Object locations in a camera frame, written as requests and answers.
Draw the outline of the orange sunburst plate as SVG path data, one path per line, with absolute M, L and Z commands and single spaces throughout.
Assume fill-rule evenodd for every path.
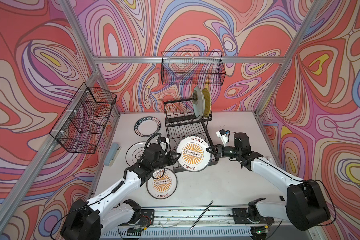
M 181 156 L 178 159 L 179 165 L 188 172 L 200 172 L 211 162 L 212 154 L 207 151 L 209 143 L 198 136 L 183 138 L 176 149 Z
M 163 200 L 172 196 L 176 191 L 178 179 L 172 170 L 163 168 L 155 171 L 153 177 L 146 184 L 151 197 Z

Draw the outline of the yellow striped plate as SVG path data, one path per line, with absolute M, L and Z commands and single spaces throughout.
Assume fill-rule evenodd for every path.
M 202 93 L 203 93 L 204 99 L 205 99 L 205 110 L 204 110 L 204 113 L 203 113 L 203 117 L 207 118 L 211 113 L 212 98 L 211 98 L 211 94 L 210 94 L 210 91 L 208 90 L 208 88 L 204 88 L 202 90 Z

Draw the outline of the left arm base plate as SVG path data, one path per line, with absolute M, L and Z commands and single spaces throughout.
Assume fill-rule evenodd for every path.
M 154 216 L 154 209 L 142 209 L 134 213 L 132 219 L 130 220 L 130 224 L 141 227 L 149 227 L 154 223 Z

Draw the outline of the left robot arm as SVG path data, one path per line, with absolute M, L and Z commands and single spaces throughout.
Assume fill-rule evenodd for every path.
M 141 207 L 125 198 L 139 189 L 154 172 L 172 166 L 181 157 L 175 151 L 165 152 L 160 144 L 150 144 L 137 162 L 126 168 L 123 177 L 97 196 L 77 200 L 63 218 L 60 235 L 64 240 L 98 240 L 107 231 L 140 219 Z

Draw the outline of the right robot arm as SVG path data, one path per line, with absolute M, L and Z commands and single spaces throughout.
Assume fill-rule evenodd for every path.
M 264 218 L 276 218 L 306 231 L 330 220 L 331 213 L 319 181 L 303 180 L 272 164 L 260 153 L 252 151 L 250 139 L 245 133 L 234 134 L 234 146 L 227 146 L 228 134 L 218 133 L 222 143 L 207 148 L 207 152 L 238 162 L 242 168 L 260 175 L 282 192 L 277 202 L 266 198 L 249 202 L 245 213 L 248 221 L 258 223 Z

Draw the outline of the pale green flower plate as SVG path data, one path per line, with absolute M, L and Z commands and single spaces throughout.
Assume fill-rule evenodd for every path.
M 205 111 L 205 97 L 198 86 L 196 86 L 193 91 L 193 109 L 197 119 L 201 120 Z

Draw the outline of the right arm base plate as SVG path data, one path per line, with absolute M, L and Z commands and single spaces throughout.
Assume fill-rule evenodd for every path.
M 272 225 L 275 223 L 274 218 L 262 217 L 251 208 L 232 208 L 232 214 L 230 215 L 235 224 L 263 224 Z

